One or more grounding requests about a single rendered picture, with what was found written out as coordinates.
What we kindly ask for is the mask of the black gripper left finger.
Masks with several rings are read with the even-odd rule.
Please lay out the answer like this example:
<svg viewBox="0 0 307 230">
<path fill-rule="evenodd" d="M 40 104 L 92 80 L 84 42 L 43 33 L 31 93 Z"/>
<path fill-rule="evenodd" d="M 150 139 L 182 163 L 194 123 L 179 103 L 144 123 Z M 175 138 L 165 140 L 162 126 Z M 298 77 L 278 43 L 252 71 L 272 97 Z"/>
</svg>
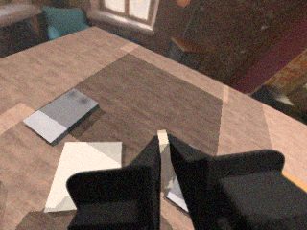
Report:
<svg viewBox="0 0 307 230">
<path fill-rule="evenodd" d="M 77 209 L 84 204 L 137 201 L 147 230 L 160 230 L 158 135 L 126 167 L 76 172 L 67 178 L 65 186 Z"/>
</svg>

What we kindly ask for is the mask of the brown cube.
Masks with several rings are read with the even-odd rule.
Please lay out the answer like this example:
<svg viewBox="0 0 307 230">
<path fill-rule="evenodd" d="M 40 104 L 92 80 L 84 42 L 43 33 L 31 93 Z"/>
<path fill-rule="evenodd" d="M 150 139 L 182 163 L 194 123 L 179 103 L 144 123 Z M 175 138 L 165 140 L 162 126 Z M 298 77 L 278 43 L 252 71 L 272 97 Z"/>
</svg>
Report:
<svg viewBox="0 0 307 230">
<path fill-rule="evenodd" d="M 294 178 L 293 176 L 291 176 L 290 174 L 285 173 L 284 171 L 282 171 L 282 174 L 284 176 L 287 176 L 291 181 L 293 181 L 297 186 L 299 186 L 300 188 L 302 188 L 302 190 L 305 190 L 307 192 L 307 184 L 301 182 L 300 180 L 298 180 L 297 178 Z"/>
</svg>

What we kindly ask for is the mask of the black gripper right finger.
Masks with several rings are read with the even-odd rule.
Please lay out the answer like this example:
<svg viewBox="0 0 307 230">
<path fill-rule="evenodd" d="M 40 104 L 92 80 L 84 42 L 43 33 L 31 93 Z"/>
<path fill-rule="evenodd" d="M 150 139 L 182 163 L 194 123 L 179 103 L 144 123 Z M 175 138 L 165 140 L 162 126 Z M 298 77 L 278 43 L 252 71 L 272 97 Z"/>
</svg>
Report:
<svg viewBox="0 0 307 230">
<path fill-rule="evenodd" d="M 274 149 L 212 156 L 167 134 L 171 162 L 195 230 L 212 230 L 216 183 L 220 178 L 280 171 L 284 154 Z"/>
</svg>

